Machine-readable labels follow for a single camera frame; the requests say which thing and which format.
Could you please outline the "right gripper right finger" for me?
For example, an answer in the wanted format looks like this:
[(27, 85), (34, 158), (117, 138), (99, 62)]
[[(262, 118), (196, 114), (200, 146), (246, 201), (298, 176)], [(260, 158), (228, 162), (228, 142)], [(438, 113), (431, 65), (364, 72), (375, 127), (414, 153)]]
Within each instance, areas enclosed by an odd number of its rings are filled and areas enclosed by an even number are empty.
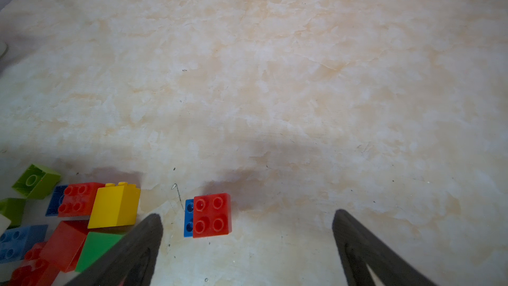
[(335, 212), (333, 235), (349, 285), (434, 285), (344, 209)]

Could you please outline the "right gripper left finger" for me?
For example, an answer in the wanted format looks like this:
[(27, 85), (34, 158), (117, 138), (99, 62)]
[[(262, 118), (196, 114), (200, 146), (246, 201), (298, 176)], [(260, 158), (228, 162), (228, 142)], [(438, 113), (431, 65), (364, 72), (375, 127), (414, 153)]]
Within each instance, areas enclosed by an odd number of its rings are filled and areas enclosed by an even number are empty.
[(150, 214), (68, 285), (149, 285), (164, 233), (161, 217)]

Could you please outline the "dark blue square brick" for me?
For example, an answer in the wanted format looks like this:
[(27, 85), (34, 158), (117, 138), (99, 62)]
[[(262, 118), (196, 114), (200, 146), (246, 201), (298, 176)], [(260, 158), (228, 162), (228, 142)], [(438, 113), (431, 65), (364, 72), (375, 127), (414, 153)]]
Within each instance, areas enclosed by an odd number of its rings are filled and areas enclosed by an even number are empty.
[(193, 237), (193, 211), (194, 211), (194, 200), (188, 199), (185, 201), (185, 218), (184, 218), (184, 231), (183, 236), (185, 238)]

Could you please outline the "red long brick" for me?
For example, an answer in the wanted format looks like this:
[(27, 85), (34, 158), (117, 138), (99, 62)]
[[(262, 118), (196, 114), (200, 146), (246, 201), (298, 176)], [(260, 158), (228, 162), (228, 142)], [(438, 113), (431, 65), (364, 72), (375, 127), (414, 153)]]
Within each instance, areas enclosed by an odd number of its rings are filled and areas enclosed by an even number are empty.
[(74, 271), (89, 232), (87, 221), (62, 221), (48, 241), (36, 243), (8, 285), (52, 285), (60, 272)]

